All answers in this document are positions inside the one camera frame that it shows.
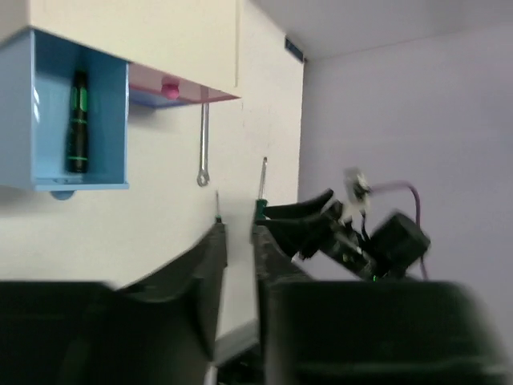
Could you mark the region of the small black precision screwdriver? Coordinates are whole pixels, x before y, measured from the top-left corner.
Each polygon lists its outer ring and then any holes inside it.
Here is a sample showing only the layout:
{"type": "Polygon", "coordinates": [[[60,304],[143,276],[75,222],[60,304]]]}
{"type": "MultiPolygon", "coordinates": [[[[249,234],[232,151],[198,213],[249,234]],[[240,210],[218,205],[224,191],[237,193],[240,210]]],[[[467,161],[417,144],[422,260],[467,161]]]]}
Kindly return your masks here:
{"type": "Polygon", "coordinates": [[[71,114],[67,134],[67,171],[84,174],[89,165],[88,139],[88,76],[79,69],[71,87],[71,114]]]}

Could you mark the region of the light blue small drawer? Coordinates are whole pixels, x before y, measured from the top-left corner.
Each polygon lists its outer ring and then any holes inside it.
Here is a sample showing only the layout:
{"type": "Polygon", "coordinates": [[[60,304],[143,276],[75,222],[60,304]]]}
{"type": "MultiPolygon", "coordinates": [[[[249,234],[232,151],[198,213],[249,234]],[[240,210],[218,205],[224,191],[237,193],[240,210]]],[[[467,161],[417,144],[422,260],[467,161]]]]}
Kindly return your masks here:
{"type": "Polygon", "coordinates": [[[1,184],[66,200],[80,190],[125,189],[128,64],[122,59],[38,30],[1,45],[1,184]],[[89,139],[85,173],[70,172],[74,75],[83,91],[89,139]]]}

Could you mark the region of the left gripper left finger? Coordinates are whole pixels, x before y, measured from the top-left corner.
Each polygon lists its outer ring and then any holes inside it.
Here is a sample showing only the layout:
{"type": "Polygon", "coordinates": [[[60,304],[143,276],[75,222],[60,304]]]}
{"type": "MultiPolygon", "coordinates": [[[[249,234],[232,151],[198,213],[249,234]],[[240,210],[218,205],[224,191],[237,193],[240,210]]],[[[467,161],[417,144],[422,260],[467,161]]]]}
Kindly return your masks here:
{"type": "Polygon", "coordinates": [[[137,282],[4,281],[4,384],[201,384],[214,360],[227,236],[214,224],[137,282]]]}

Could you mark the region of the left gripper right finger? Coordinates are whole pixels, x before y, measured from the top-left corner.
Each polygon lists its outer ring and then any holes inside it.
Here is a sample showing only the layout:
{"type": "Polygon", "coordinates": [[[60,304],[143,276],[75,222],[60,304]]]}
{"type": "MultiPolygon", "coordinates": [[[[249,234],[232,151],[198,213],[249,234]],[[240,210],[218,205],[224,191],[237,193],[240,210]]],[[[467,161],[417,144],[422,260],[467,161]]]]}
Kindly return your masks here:
{"type": "Polygon", "coordinates": [[[512,365],[453,282],[363,281],[320,250],[292,259],[256,224],[267,384],[509,384],[512,365]]]}

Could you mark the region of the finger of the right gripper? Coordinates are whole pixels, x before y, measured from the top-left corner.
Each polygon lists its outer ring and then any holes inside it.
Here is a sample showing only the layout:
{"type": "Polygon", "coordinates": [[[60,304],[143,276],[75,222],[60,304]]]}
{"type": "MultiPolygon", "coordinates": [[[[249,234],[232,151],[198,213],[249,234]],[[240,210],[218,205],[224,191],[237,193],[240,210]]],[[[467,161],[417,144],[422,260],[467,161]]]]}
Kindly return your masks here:
{"type": "Polygon", "coordinates": [[[328,188],[321,195],[310,200],[288,205],[269,206],[267,201],[258,200],[254,213],[254,224],[266,220],[327,221],[333,218],[331,207],[326,208],[333,196],[334,191],[328,188]]]}
{"type": "Polygon", "coordinates": [[[292,259],[311,258],[332,237],[331,220],[263,220],[277,248],[292,259]]]}

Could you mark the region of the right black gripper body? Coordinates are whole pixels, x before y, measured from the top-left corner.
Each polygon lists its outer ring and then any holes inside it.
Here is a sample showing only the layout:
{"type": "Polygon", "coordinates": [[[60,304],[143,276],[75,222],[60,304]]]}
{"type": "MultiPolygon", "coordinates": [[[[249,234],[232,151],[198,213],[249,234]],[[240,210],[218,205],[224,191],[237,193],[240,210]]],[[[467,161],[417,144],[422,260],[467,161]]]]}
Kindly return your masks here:
{"type": "Polygon", "coordinates": [[[367,233],[343,220],[344,206],[334,201],[316,215],[322,231],[319,250],[363,281],[401,280],[407,270],[421,262],[430,248],[430,238],[420,225],[400,211],[392,212],[367,233]]]}

